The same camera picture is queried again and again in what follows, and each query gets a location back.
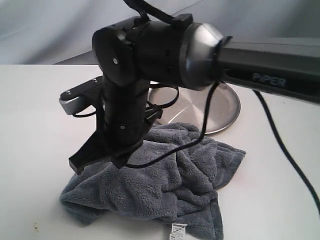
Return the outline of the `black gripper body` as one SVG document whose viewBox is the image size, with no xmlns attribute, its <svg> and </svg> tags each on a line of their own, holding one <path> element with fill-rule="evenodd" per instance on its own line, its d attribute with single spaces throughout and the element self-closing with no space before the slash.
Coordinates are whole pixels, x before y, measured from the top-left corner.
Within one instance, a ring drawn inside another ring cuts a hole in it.
<svg viewBox="0 0 320 240">
<path fill-rule="evenodd" d="M 157 106 L 147 107 L 149 81 L 139 79 L 120 86 L 105 74 L 102 79 L 104 146 L 112 160 L 127 160 L 143 144 L 163 111 Z"/>
</svg>

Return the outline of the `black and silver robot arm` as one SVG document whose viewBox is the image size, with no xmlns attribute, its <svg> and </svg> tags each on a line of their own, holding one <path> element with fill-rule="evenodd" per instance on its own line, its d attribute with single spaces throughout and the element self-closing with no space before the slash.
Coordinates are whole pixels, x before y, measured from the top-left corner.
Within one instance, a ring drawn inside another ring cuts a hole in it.
<svg viewBox="0 0 320 240">
<path fill-rule="evenodd" d="M 128 166 L 165 108 L 148 102 L 151 88 L 215 90 L 227 82 L 320 101 L 318 39 L 240 40 L 184 14 L 171 24 L 131 17 L 97 30 L 91 43 L 102 76 L 60 96 L 69 115 L 95 108 L 95 132 L 69 158 L 76 174 L 106 158 L 117 168 Z"/>
</svg>

